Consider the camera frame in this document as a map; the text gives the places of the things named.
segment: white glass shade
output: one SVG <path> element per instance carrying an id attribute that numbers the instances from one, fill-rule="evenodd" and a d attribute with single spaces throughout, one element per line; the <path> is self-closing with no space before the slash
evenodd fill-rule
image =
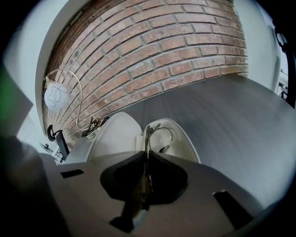
<path id="1" fill-rule="evenodd" d="M 51 84 L 44 94 L 46 106 L 52 111 L 60 111 L 69 104 L 68 88 L 60 83 Z"/>

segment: red brick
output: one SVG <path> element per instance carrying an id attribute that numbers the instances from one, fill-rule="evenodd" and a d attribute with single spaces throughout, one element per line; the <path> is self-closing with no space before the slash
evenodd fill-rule
<path id="1" fill-rule="evenodd" d="M 80 102 L 79 100 L 80 100 L 80 98 L 78 99 L 78 97 L 77 97 L 76 99 L 74 99 L 72 105 L 73 105 L 74 107 L 77 107 L 77 106 L 79 105 L 79 102 Z"/>
<path id="2" fill-rule="evenodd" d="M 237 64 L 247 64 L 247 58 L 246 57 L 237 57 Z"/>
<path id="3" fill-rule="evenodd" d="M 70 74 L 68 73 L 68 74 L 66 75 L 66 77 L 65 77 L 65 80 L 64 80 L 63 84 L 67 86 L 67 85 L 69 84 L 70 80 L 71 80 L 71 76 L 70 76 Z"/>
<path id="4" fill-rule="evenodd" d="M 230 27 L 235 28 L 239 31 L 242 31 L 242 25 L 236 22 L 231 21 L 230 22 Z"/>
<path id="5" fill-rule="evenodd" d="M 79 50 L 83 51 L 94 39 L 95 39 L 95 34 L 90 33 L 82 42 L 79 44 Z"/>
<path id="6" fill-rule="evenodd" d="M 143 23 L 137 24 L 129 29 L 124 30 L 117 36 L 113 37 L 109 42 L 107 42 L 103 46 L 103 49 L 105 52 L 109 52 L 111 49 L 113 49 L 120 43 L 126 41 L 127 39 L 148 30 L 149 30 L 149 27 L 146 25 L 146 23 L 143 22 Z"/>
<path id="7" fill-rule="evenodd" d="M 226 56 L 226 64 L 227 65 L 237 64 L 237 57 L 235 57 L 235 56 Z"/>
<path id="8" fill-rule="evenodd" d="M 178 22 L 187 23 L 187 22 L 205 22 L 205 23 L 216 23 L 213 16 L 205 14 L 178 14 L 176 15 Z"/>
<path id="9" fill-rule="evenodd" d="M 113 72 L 113 70 L 111 70 L 111 68 L 108 67 L 106 70 L 104 70 L 102 73 L 96 76 L 94 82 L 99 87 L 114 75 L 115 73 Z"/>
<path id="10" fill-rule="evenodd" d="M 107 95 L 105 98 L 104 98 L 104 101 L 106 102 L 106 104 L 109 104 L 111 102 L 114 102 L 122 97 L 125 96 L 125 91 L 123 88 L 119 88 L 118 90 L 116 91 L 113 91 L 112 93 L 110 93 L 109 95 Z"/>
<path id="11" fill-rule="evenodd" d="M 109 17 L 113 16 L 114 14 L 116 14 L 117 12 L 123 10 L 123 7 L 121 4 L 117 4 L 116 6 L 114 6 L 113 8 L 109 9 L 108 11 L 104 12 L 101 15 L 101 18 L 103 20 L 108 19 Z"/>
<path id="12" fill-rule="evenodd" d="M 218 46 L 218 54 L 239 55 L 240 49 L 231 46 Z"/>
<path id="13" fill-rule="evenodd" d="M 210 14 L 210 15 L 215 15 L 219 17 L 226 17 L 231 19 L 230 16 L 228 16 L 224 11 L 221 11 L 219 9 L 211 8 L 211 7 L 204 7 L 205 13 Z"/>
<path id="14" fill-rule="evenodd" d="M 230 14 L 229 12 L 224 12 L 224 17 L 227 18 L 227 19 L 230 19 L 230 20 L 233 20 L 232 19 L 232 16 L 234 16 L 233 14 Z"/>
<path id="15" fill-rule="evenodd" d="M 164 26 L 164 25 L 170 25 L 176 23 L 176 20 L 174 16 L 168 15 L 168 16 L 162 16 L 162 17 L 157 17 L 153 18 L 150 20 L 150 23 L 153 28 Z"/>
<path id="16" fill-rule="evenodd" d="M 200 50 L 201 50 L 203 56 L 218 54 L 216 46 L 201 46 Z"/>
<path id="17" fill-rule="evenodd" d="M 103 95 L 107 94 L 111 90 L 116 89 L 117 87 L 121 86 L 129 80 L 130 75 L 127 72 L 122 73 L 119 76 L 108 81 L 106 84 L 100 86 L 99 89 L 96 91 L 96 95 L 98 97 L 102 97 Z"/>
<path id="18" fill-rule="evenodd" d="M 133 38 L 133 39 L 129 40 L 128 42 L 124 43 L 123 45 L 121 45 L 119 47 L 119 50 L 120 50 L 120 53 L 122 55 L 124 55 L 128 52 L 131 52 L 132 50 L 135 50 L 135 49 L 141 47 L 141 45 L 142 45 L 142 42 L 141 42 L 140 38 L 137 37 L 137 38 Z"/>
<path id="19" fill-rule="evenodd" d="M 225 45 L 238 46 L 238 41 L 234 37 L 222 36 L 222 39 Z"/>
<path id="20" fill-rule="evenodd" d="M 79 80 L 82 80 L 83 75 L 88 71 L 88 66 L 83 64 L 80 68 L 75 72 L 75 75 L 78 77 Z"/>
<path id="21" fill-rule="evenodd" d="M 111 35 L 115 35 L 117 34 L 118 32 L 128 28 L 129 26 L 131 26 L 133 23 L 132 21 L 127 18 L 127 19 L 124 19 L 122 21 L 119 21 L 117 22 L 114 26 L 112 26 L 110 29 L 109 29 L 109 32 L 111 33 Z"/>
<path id="22" fill-rule="evenodd" d="M 236 33 L 238 38 L 245 39 L 244 32 L 237 31 Z"/>
<path id="23" fill-rule="evenodd" d="M 85 77 L 83 77 L 83 78 L 81 79 L 81 81 L 80 81 L 80 84 L 81 84 L 82 89 L 83 89 L 84 87 L 86 87 L 86 86 L 88 85 L 88 83 L 89 83 L 89 81 L 88 81 Z"/>
<path id="24" fill-rule="evenodd" d="M 222 9 L 226 12 L 229 12 L 231 14 L 236 14 L 235 10 L 233 9 L 233 7 L 229 7 L 229 6 L 225 6 L 225 5 L 221 5 Z"/>
<path id="25" fill-rule="evenodd" d="M 74 52 L 74 53 L 71 55 L 70 59 L 68 60 L 67 64 L 64 66 L 64 68 L 65 68 L 65 69 L 70 69 L 71 66 L 73 65 L 75 59 L 77 58 L 77 56 L 78 56 L 79 54 L 80 54 L 80 51 L 79 51 L 79 50 L 77 50 L 76 52 Z"/>
<path id="26" fill-rule="evenodd" d="M 164 91 L 176 88 L 176 87 L 178 87 L 178 85 L 179 85 L 179 82 L 177 79 L 171 79 L 171 80 L 168 80 L 168 81 L 162 83 Z"/>
<path id="27" fill-rule="evenodd" d="M 109 111 L 106 108 L 103 108 L 103 109 L 99 110 L 98 112 L 96 112 L 96 117 L 102 118 L 102 117 L 106 116 L 107 114 L 109 114 Z"/>
<path id="28" fill-rule="evenodd" d="M 238 54 L 240 56 L 247 56 L 247 50 L 246 49 L 238 49 L 238 48 L 236 48 L 235 54 Z"/>
<path id="29" fill-rule="evenodd" d="M 103 108 L 106 105 L 104 100 L 98 100 L 96 103 L 86 109 L 86 115 L 90 115 Z"/>
<path id="30" fill-rule="evenodd" d="M 177 12 L 183 12 L 181 6 L 159 6 L 153 9 L 139 12 L 138 14 L 133 16 L 133 19 L 135 20 L 135 22 L 139 22 L 152 17 L 157 17 L 157 16 L 170 14 L 170 13 L 177 13 Z"/>
<path id="31" fill-rule="evenodd" d="M 96 62 L 98 62 L 102 57 L 103 53 L 101 49 L 97 49 L 86 61 L 87 65 L 91 68 Z"/>
<path id="32" fill-rule="evenodd" d="M 208 24 L 193 24 L 196 33 L 212 33 L 211 25 Z"/>
<path id="33" fill-rule="evenodd" d="M 96 94 L 91 94 L 88 98 L 86 98 L 82 105 L 83 105 L 83 108 L 86 109 L 88 108 L 90 105 L 92 105 L 96 100 L 97 100 L 97 96 Z"/>
<path id="34" fill-rule="evenodd" d="M 207 1 L 208 5 L 213 8 L 221 8 L 221 5 L 217 2 Z"/>
<path id="35" fill-rule="evenodd" d="M 195 13 L 203 13 L 203 8 L 201 6 L 196 5 L 183 5 L 183 8 L 186 12 L 195 12 Z"/>
<path id="36" fill-rule="evenodd" d="M 123 97 L 122 99 L 118 100 L 117 102 L 109 105 L 108 110 L 110 112 L 113 112 L 113 111 L 116 111 L 122 107 L 129 105 L 129 104 L 135 103 L 139 100 L 141 100 L 140 94 L 138 92 L 133 93 L 133 94 L 127 95 L 127 96 Z"/>
<path id="37" fill-rule="evenodd" d="M 234 7 L 233 5 L 233 1 L 223 1 L 224 5 L 230 6 L 230 7 Z"/>
<path id="38" fill-rule="evenodd" d="M 242 72 L 248 72 L 248 71 L 249 71 L 248 66 L 247 66 L 247 65 L 242 66 L 242 67 L 241 67 L 241 71 L 242 71 Z"/>
<path id="39" fill-rule="evenodd" d="M 216 17 L 216 20 L 219 25 L 229 26 L 229 20 L 220 17 Z"/>
<path id="40" fill-rule="evenodd" d="M 68 51 L 66 52 L 66 54 L 65 54 L 65 56 L 64 56 L 64 58 L 63 58 L 63 63 L 64 64 L 66 64 L 67 62 L 68 62 L 68 60 L 69 60 L 69 58 L 71 57 L 71 55 L 72 55 L 72 50 L 71 50 L 71 48 L 70 49 L 68 49 Z"/>
<path id="41" fill-rule="evenodd" d="M 192 70 L 192 64 L 191 62 L 184 62 L 184 63 L 178 63 L 177 65 L 170 67 L 171 74 L 178 75 L 184 72 L 189 72 Z"/>
<path id="42" fill-rule="evenodd" d="M 158 68 L 172 62 L 200 56 L 199 48 L 188 48 L 163 54 L 154 59 L 154 65 Z"/>
<path id="43" fill-rule="evenodd" d="M 68 84 L 68 88 L 73 89 L 78 84 L 78 81 L 75 78 L 72 78 Z"/>
<path id="44" fill-rule="evenodd" d="M 147 97 L 150 97 L 152 95 L 159 94 L 160 92 L 162 92 L 162 88 L 161 88 L 161 86 L 159 84 L 158 85 L 152 85 L 152 86 L 150 86 L 148 88 L 145 88 L 145 89 L 140 91 L 143 98 L 147 98 Z"/>
<path id="45" fill-rule="evenodd" d="M 225 64 L 224 56 L 199 58 L 193 61 L 193 67 L 195 69 L 213 67 L 213 66 L 224 65 L 224 64 Z"/>
<path id="46" fill-rule="evenodd" d="M 194 81 L 199 81 L 203 78 L 204 78 L 204 72 L 198 71 L 198 72 L 192 72 L 190 74 L 181 76 L 179 78 L 179 82 L 181 85 L 186 85 L 186 84 L 192 83 Z"/>
<path id="47" fill-rule="evenodd" d="M 214 33 L 219 33 L 223 35 L 231 35 L 231 36 L 237 36 L 236 35 L 236 30 L 231 29 L 229 27 L 221 26 L 221 25 L 212 25 L 213 32 Z"/>
<path id="48" fill-rule="evenodd" d="M 146 43 L 150 43 L 169 36 L 182 35 L 188 33 L 193 33 L 191 25 L 173 25 L 146 33 L 144 35 L 144 40 Z"/>
<path id="49" fill-rule="evenodd" d="M 221 68 L 221 74 L 239 73 L 241 72 L 241 66 L 230 66 L 226 68 Z"/>
<path id="50" fill-rule="evenodd" d="M 110 52 L 94 65 L 92 70 L 88 73 L 87 78 L 91 80 L 93 77 L 99 74 L 103 69 L 105 69 L 118 58 L 119 55 L 116 51 Z"/>
<path id="51" fill-rule="evenodd" d="M 124 2 L 124 4 L 126 7 L 128 7 L 128 6 L 133 6 L 133 5 L 136 5 L 136 4 L 144 2 L 144 1 L 146 1 L 146 0 L 127 0 Z"/>
<path id="52" fill-rule="evenodd" d="M 85 89 L 83 90 L 83 96 L 84 96 L 84 97 L 89 96 L 89 94 L 92 93 L 97 87 L 98 87 L 98 86 L 96 85 L 95 82 L 91 82 L 91 83 L 89 83 L 89 84 L 85 87 Z"/>
<path id="53" fill-rule="evenodd" d="M 64 67 L 64 63 L 62 63 L 59 68 L 63 68 L 63 67 Z M 60 78 L 61 74 L 62 74 L 62 70 L 59 70 L 56 72 L 56 74 L 55 74 L 55 81 L 56 82 L 60 81 L 59 78 Z"/>
<path id="54" fill-rule="evenodd" d="M 164 68 L 158 71 L 154 71 L 149 75 L 143 76 L 137 80 L 132 81 L 131 83 L 125 86 L 125 89 L 128 93 L 131 93 L 147 85 L 166 79 L 169 76 L 170 74 L 168 72 L 168 68 Z"/>
<path id="55" fill-rule="evenodd" d="M 87 46 L 80 56 L 77 58 L 77 62 L 81 65 L 100 45 L 102 45 L 108 39 L 107 33 L 102 34 L 97 37 L 89 46 Z M 102 57 L 100 50 L 97 51 L 97 55 L 94 57 L 98 60 Z"/>
<path id="56" fill-rule="evenodd" d="M 131 69 L 129 69 L 129 72 L 133 78 L 140 76 L 146 72 L 152 71 L 153 68 L 151 66 L 150 61 L 142 62 Z"/>
<path id="57" fill-rule="evenodd" d="M 142 49 L 139 49 L 135 52 L 133 52 L 132 54 L 122 58 L 120 61 L 116 62 L 113 65 L 113 69 L 115 70 L 115 72 L 120 72 L 121 70 L 127 68 L 128 66 L 141 61 L 145 58 L 148 58 L 152 55 L 155 55 L 159 52 L 156 44 L 151 44 L 148 45 Z"/>
<path id="58" fill-rule="evenodd" d="M 191 35 L 185 38 L 188 44 L 222 44 L 219 35 Z"/>
<path id="59" fill-rule="evenodd" d="M 142 10 L 146 10 L 146 9 L 149 9 L 155 6 L 161 6 L 161 5 L 164 5 L 163 1 L 161 0 L 149 0 L 139 4 Z"/>
<path id="60" fill-rule="evenodd" d="M 63 83 L 64 79 L 65 79 L 64 74 L 61 74 L 58 83 Z"/>
<path id="61" fill-rule="evenodd" d="M 96 33 L 96 35 L 100 35 L 102 32 L 104 32 L 105 30 L 107 30 L 110 26 L 114 25 L 115 23 L 117 23 L 118 21 L 137 13 L 138 10 L 135 7 L 129 7 L 117 14 L 115 14 L 114 16 L 112 16 L 111 18 L 109 18 L 108 20 L 106 20 L 104 23 L 100 24 L 95 30 L 94 32 Z"/>
<path id="62" fill-rule="evenodd" d="M 198 4 L 207 5 L 205 0 L 166 0 L 168 4 Z"/>
<path id="63" fill-rule="evenodd" d="M 88 25 L 87 28 L 77 37 L 74 43 L 71 46 L 71 50 L 74 51 L 90 34 L 94 28 L 96 28 L 101 23 L 99 18 L 96 18 L 92 23 Z"/>
<path id="64" fill-rule="evenodd" d="M 239 73 L 239 75 L 244 76 L 244 77 L 248 77 L 248 73 Z"/>
<path id="65" fill-rule="evenodd" d="M 216 68 L 216 69 L 205 69 L 204 70 L 204 75 L 205 78 L 211 78 L 214 76 L 219 76 L 220 75 L 220 69 Z"/>
<path id="66" fill-rule="evenodd" d="M 161 41 L 161 46 L 164 51 L 171 50 L 185 46 L 185 40 L 183 37 L 174 37 L 171 39 L 165 39 Z"/>
<path id="67" fill-rule="evenodd" d="M 247 44 L 244 40 L 236 39 L 237 45 L 243 48 L 247 47 Z"/>

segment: gray surface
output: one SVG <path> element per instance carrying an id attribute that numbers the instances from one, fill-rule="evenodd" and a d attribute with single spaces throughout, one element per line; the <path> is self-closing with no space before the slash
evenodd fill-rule
<path id="1" fill-rule="evenodd" d="M 123 110 L 143 128 L 176 121 L 211 166 L 267 207 L 284 195 L 296 167 L 296 112 L 239 75 L 200 81 Z"/>
<path id="2" fill-rule="evenodd" d="M 92 141 L 93 140 L 89 140 L 87 137 L 80 137 L 63 164 L 86 162 L 86 154 Z"/>
<path id="3" fill-rule="evenodd" d="M 83 170 L 83 175 L 64 179 L 82 204 L 106 222 L 121 216 L 124 202 L 110 198 L 100 180 L 108 167 L 124 161 L 138 152 L 117 153 L 93 157 L 85 163 L 60 165 L 60 172 Z M 188 174 L 189 185 L 177 200 L 167 205 L 152 205 L 141 224 L 131 234 L 141 237 L 196 236 L 218 237 L 234 231 L 223 209 L 213 197 L 213 192 L 226 189 L 252 216 L 262 207 L 254 198 L 230 179 L 208 166 L 158 153 L 182 167 Z"/>

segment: black object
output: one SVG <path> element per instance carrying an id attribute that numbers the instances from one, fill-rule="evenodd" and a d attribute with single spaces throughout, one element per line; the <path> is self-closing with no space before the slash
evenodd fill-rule
<path id="1" fill-rule="evenodd" d="M 95 120 L 93 120 L 93 118 L 91 118 L 91 122 L 89 123 L 88 129 L 83 131 L 81 137 L 87 137 L 89 134 L 91 134 L 93 131 L 95 131 L 99 126 L 102 126 L 109 118 L 110 118 L 110 116 L 106 116 L 101 119 L 96 118 Z"/>
<path id="2" fill-rule="evenodd" d="M 64 179 L 70 178 L 76 175 L 81 175 L 84 174 L 84 172 L 81 169 L 75 169 L 71 171 L 66 171 L 66 172 L 61 172 L 61 175 L 63 176 Z"/>
<path id="3" fill-rule="evenodd" d="M 59 131 L 54 132 L 53 125 L 49 125 L 48 128 L 47 128 L 47 137 L 48 137 L 48 139 L 51 142 L 53 142 L 56 139 L 56 134 L 58 132 L 62 132 L 62 130 L 59 130 Z"/>
<path id="4" fill-rule="evenodd" d="M 49 125 L 47 128 L 47 137 L 50 141 L 56 140 L 60 150 L 61 154 L 63 156 L 63 160 L 66 160 L 67 156 L 69 155 L 70 151 L 68 149 L 67 143 L 65 141 L 65 138 L 63 136 L 62 130 L 53 131 L 53 125 Z"/>
<path id="5" fill-rule="evenodd" d="M 143 176 L 144 162 L 145 155 L 141 151 L 105 169 L 100 177 L 101 184 L 109 196 L 125 202 L 122 216 L 113 219 L 110 224 L 127 233 L 134 228 L 133 191 Z M 174 202 L 188 186 L 186 171 L 154 152 L 149 152 L 148 173 L 153 192 L 142 203 L 141 207 L 144 210 L 148 210 L 150 205 Z"/>
<path id="6" fill-rule="evenodd" d="M 287 62 L 288 62 L 288 92 L 286 102 L 291 105 L 293 108 L 295 108 L 295 101 L 296 101 L 296 61 L 295 61 L 295 55 L 293 53 L 293 50 L 288 44 L 286 38 L 284 35 L 280 32 L 279 28 L 275 28 L 275 34 L 277 38 L 277 42 L 279 46 L 281 47 L 282 51 L 287 56 Z"/>
<path id="7" fill-rule="evenodd" d="M 39 145 L 47 152 L 53 152 L 52 149 L 49 148 L 48 144 L 43 145 L 42 143 L 39 143 Z"/>
<path id="8" fill-rule="evenodd" d="M 253 220 L 252 216 L 227 191 L 213 194 L 236 230 Z"/>
<path id="9" fill-rule="evenodd" d="M 61 154 L 63 156 L 63 160 L 65 160 L 67 158 L 67 156 L 69 155 L 70 151 L 68 149 L 67 143 L 64 139 L 63 136 L 63 132 L 59 131 L 57 136 L 56 136 L 56 142 L 61 150 Z"/>

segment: wall sconce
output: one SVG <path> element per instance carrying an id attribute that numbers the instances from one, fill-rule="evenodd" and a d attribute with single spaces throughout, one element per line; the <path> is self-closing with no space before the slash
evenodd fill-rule
<path id="1" fill-rule="evenodd" d="M 73 77 L 78 81 L 78 84 L 80 87 L 80 103 L 79 103 L 78 115 L 76 118 L 76 126 L 78 127 L 78 129 L 80 131 L 82 131 L 83 137 L 88 137 L 89 139 L 92 139 L 95 137 L 94 131 L 97 128 L 99 128 L 107 119 L 106 118 L 96 118 L 96 119 L 91 118 L 91 122 L 86 129 L 79 127 L 78 124 L 79 124 L 79 116 L 80 116 L 81 106 L 82 106 L 82 101 L 83 101 L 83 93 L 82 93 L 81 83 L 80 83 L 78 77 L 73 72 L 71 72 L 68 69 L 55 69 L 55 70 L 51 71 L 50 73 L 48 73 L 46 75 L 46 77 L 44 77 L 43 80 L 46 81 L 45 85 L 47 86 L 47 89 L 44 94 L 45 104 L 50 110 L 52 110 L 54 112 L 60 111 L 62 108 L 65 108 L 68 105 L 68 103 L 70 101 L 70 95 L 69 95 L 67 86 L 60 84 L 60 83 L 56 83 L 55 81 L 49 79 L 50 75 L 52 75 L 53 73 L 55 73 L 57 71 L 62 71 L 62 70 L 67 71 L 70 74 L 72 74 Z"/>

